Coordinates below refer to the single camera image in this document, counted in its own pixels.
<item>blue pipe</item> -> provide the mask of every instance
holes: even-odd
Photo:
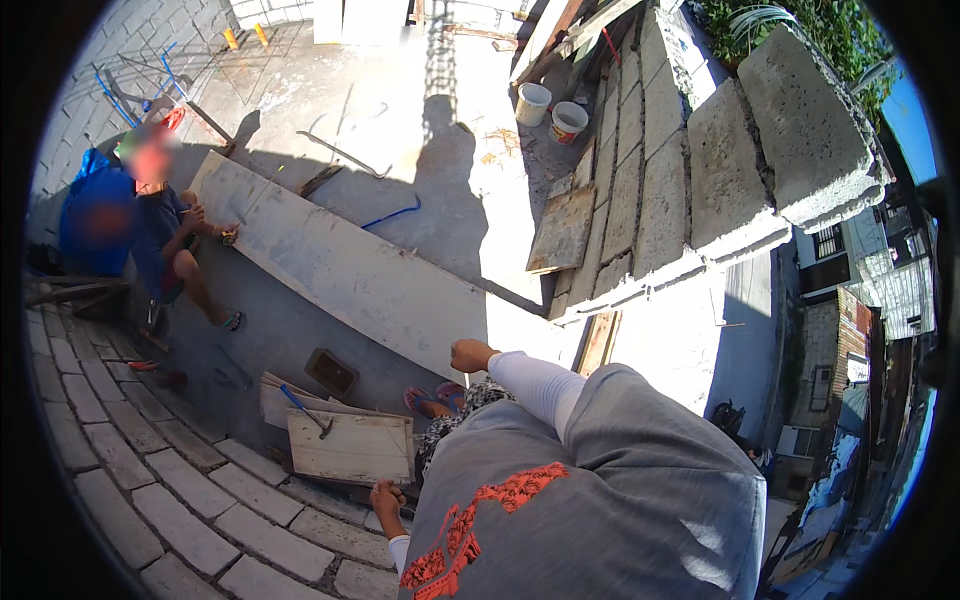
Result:
[[[110,90],[107,89],[107,86],[104,84],[104,80],[100,79],[100,73],[96,69],[93,71],[93,76],[97,78],[97,83],[100,84],[100,87],[104,89],[104,93],[107,94],[107,97],[110,98],[111,102],[113,102],[113,106],[120,111],[120,115],[127,121],[127,123],[130,124],[131,128],[136,128],[136,126],[140,124],[140,119],[143,117],[141,116],[140,119],[137,119],[136,123],[134,123],[133,119],[131,119],[127,112],[123,110],[123,107],[121,107],[117,101],[113,99],[113,94],[111,94]]]
[[[375,221],[370,221],[370,222],[367,223],[366,225],[361,225],[361,226],[360,226],[360,229],[366,229],[366,228],[368,228],[368,227],[371,226],[371,225],[376,225],[377,223],[381,223],[381,222],[383,222],[383,221],[386,221],[387,219],[389,219],[389,218],[391,218],[391,217],[395,217],[395,216],[397,216],[398,214],[403,214],[404,212],[412,212],[412,211],[414,211],[414,210],[420,210],[420,207],[423,206],[423,204],[420,202],[420,196],[418,196],[417,194],[414,194],[414,197],[417,198],[417,205],[416,205],[416,206],[407,206],[406,208],[401,208],[401,209],[398,210],[397,212],[392,212],[392,213],[390,213],[389,215],[387,215],[386,217],[380,217],[379,219],[377,219],[377,220],[375,220]]]
[[[183,96],[183,100],[189,100],[189,97],[186,95],[186,92],[183,91],[183,88],[180,87],[180,84],[177,83],[177,78],[174,77],[174,72],[170,70],[170,65],[167,64],[167,53],[174,49],[177,43],[174,42],[170,44],[170,47],[163,51],[163,54],[160,55],[160,61],[163,62],[163,68],[167,70],[167,75],[170,76],[170,79],[174,80],[174,85],[177,87],[177,91]]]

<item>paint bucket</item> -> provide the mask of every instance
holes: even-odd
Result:
[[[516,121],[520,125],[536,127],[543,121],[553,95],[549,89],[537,84],[522,84],[517,94]]]
[[[558,144],[571,144],[577,133],[584,130],[590,118],[587,112],[578,104],[572,102],[558,102],[553,107],[553,127],[550,136]]]

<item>white arm sleeve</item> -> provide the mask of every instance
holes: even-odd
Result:
[[[514,395],[520,406],[549,423],[565,443],[566,422],[587,379],[579,373],[531,358],[525,352],[501,352],[491,357],[488,371],[497,383]]]
[[[396,536],[390,540],[390,556],[394,558],[396,575],[403,574],[403,566],[407,562],[407,546],[410,545],[410,536]]]

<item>leopard print fabric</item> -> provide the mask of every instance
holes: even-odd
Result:
[[[460,426],[464,419],[469,417],[470,413],[483,408],[488,404],[493,404],[498,400],[510,400],[516,402],[514,396],[507,390],[494,382],[487,375],[484,381],[474,383],[464,394],[464,410],[459,415],[453,417],[436,417],[427,426],[426,431],[418,435],[418,448],[416,466],[420,484],[426,477],[426,472],[430,468],[430,462],[433,460],[433,453],[437,450],[437,444],[440,443],[446,435]]]

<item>orange graphic print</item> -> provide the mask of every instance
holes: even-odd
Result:
[[[437,545],[444,534],[446,524],[452,516],[457,515],[446,532],[446,554],[450,557],[450,570],[441,576],[446,569],[446,563],[443,548],[437,545],[436,548],[410,563],[400,577],[400,585],[407,589],[420,588],[414,592],[414,600],[433,600],[440,596],[453,597],[459,589],[460,572],[480,556],[480,544],[477,543],[476,535],[471,531],[480,500],[498,501],[509,515],[540,493],[554,479],[569,476],[570,473],[566,467],[560,463],[551,463],[544,467],[529,468],[514,473],[498,486],[480,486],[473,494],[473,500],[460,514],[457,515],[458,505],[454,504],[450,507],[446,512],[440,533],[437,534],[437,539],[430,545],[431,548]]]

